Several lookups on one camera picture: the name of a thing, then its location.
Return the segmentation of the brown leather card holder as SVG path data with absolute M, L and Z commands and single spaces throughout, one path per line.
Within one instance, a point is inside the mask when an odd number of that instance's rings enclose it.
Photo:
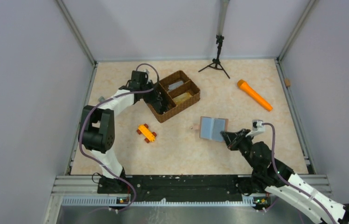
M 199 124 L 193 124 L 191 130 L 198 131 L 201 139 L 224 142 L 221 132 L 227 131 L 228 119 L 201 116 Z

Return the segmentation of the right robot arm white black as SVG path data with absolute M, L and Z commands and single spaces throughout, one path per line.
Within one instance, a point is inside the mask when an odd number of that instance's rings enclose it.
M 249 129 L 221 131 L 231 151 L 239 151 L 252 168 L 252 183 L 306 215 L 315 224 L 349 223 L 349 203 L 338 203 L 304 181 L 289 166 L 272 157 L 263 141 L 253 142 Z

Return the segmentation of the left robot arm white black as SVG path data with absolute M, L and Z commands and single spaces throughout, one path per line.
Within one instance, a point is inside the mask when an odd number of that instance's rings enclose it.
M 112 148 L 115 141 L 115 117 L 126 108 L 144 100 L 158 114 L 168 110 L 168 102 L 146 71 L 134 70 L 127 83 L 107 100 L 83 108 L 78 134 L 81 154 L 95 161 L 102 174 L 114 182 L 123 181 L 124 168 Z

